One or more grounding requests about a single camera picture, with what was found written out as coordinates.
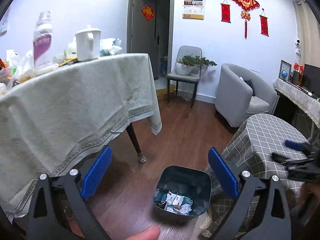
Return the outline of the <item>person right hand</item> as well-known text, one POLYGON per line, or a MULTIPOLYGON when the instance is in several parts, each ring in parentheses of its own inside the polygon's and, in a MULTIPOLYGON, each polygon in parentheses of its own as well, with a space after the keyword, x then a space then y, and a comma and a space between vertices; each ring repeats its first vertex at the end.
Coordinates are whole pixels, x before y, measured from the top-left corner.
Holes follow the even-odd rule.
POLYGON ((320 185, 319 181, 305 182, 300 188, 300 197, 298 200, 298 210, 300 211, 307 198, 312 196, 313 200, 319 205, 319 195, 320 195, 320 185))

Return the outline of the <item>person left hand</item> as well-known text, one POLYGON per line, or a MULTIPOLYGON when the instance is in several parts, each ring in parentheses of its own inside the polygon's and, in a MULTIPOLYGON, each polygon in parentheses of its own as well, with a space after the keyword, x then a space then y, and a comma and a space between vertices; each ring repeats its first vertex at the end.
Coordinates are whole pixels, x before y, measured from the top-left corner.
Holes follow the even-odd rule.
POLYGON ((140 233, 128 237, 126 240, 157 240, 160 236, 160 233, 160 228, 156 225, 153 225, 140 233))

